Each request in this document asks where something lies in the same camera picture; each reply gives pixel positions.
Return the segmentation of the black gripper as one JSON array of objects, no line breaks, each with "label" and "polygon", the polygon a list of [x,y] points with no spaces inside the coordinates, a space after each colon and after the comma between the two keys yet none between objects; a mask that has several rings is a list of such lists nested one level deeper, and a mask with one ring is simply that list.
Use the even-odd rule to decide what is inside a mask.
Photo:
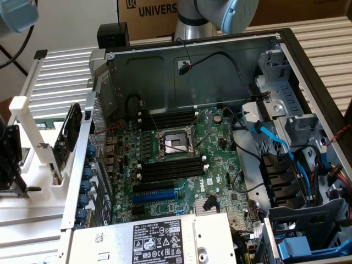
[{"label": "black gripper", "polygon": [[1,191],[8,191],[20,183],[21,143],[18,125],[1,128]]}]

